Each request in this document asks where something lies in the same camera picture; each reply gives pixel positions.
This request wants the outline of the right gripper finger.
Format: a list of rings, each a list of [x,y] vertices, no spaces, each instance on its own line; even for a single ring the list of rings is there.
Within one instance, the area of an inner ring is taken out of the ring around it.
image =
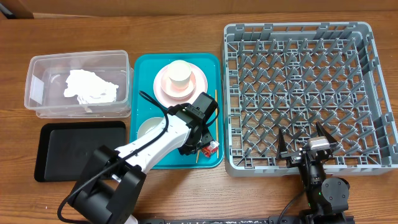
[[[287,147],[285,144],[284,135],[280,128],[279,128],[277,140],[278,140],[277,152],[278,153],[287,153]]]
[[[318,134],[319,137],[321,137],[321,136],[325,137],[330,144],[336,144],[337,143],[337,140],[330,133],[328,133],[325,130],[325,128],[320,124],[319,121],[317,121],[315,123],[315,125],[316,125],[316,129],[317,129],[317,134]]]

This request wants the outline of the red ketchup packet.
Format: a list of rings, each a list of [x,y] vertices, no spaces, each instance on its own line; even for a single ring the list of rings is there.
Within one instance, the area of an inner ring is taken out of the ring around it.
[[[219,145],[220,145],[219,142],[212,141],[209,143],[209,145],[202,148],[201,152],[205,157],[211,157],[212,154],[218,151]]]

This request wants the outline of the grey bowl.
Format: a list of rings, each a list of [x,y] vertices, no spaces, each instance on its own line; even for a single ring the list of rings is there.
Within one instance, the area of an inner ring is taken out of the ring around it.
[[[144,121],[138,131],[137,131],[137,138],[141,138],[143,135],[148,133],[150,130],[154,129],[161,121],[163,120],[162,117],[153,117],[149,118],[146,121]]]

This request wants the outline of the white napkin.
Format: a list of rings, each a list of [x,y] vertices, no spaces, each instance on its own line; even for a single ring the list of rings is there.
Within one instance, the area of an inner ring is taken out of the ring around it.
[[[118,102],[119,95],[124,96],[126,75],[118,71],[89,71],[74,69],[69,71],[65,79],[61,96],[64,104],[88,106],[113,106]]]

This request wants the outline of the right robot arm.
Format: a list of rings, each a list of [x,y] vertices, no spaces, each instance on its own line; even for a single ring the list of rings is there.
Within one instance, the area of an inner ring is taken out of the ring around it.
[[[286,167],[296,167],[303,183],[303,190],[295,196],[280,213],[277,223],[282,223],[286,211],[303,194],[307,196],[309,208],[300,211],[289,223],[354,223],[353,217],[345,216],[349,208],[349,183],[339,177],[327,177],[323,163],[333,157],[337,140],[317,122],[318,136],[310,138],[304,147],[289,152],[282,130],[278,133],[277,159],[284,159]]]

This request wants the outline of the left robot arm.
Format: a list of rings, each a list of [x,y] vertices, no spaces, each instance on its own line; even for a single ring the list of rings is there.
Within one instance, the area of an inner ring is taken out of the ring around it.
[[[199,106],[172,106],[142,137],[116,149],[99,148],[63,202],[85,223],[137,223],[132,212],[147,173],[175,149],[189,155],[208,145],[213,113]]]

